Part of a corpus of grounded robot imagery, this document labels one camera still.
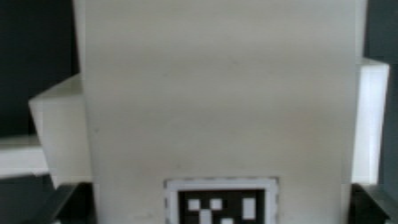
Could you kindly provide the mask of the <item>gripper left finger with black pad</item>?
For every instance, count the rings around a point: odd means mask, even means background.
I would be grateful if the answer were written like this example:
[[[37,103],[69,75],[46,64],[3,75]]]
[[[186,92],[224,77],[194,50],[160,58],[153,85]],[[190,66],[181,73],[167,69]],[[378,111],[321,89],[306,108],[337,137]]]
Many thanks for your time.
[[[59,186],[28,224],[96,224],[94,190],[89,182]]]

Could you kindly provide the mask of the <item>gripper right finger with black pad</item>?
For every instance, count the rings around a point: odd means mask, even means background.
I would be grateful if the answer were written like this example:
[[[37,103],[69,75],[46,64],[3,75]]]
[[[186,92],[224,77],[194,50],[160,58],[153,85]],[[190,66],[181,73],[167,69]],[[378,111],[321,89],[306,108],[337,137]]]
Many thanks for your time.
[[[348,224],[398,224],[398,201],[378,185],[352,185]]]

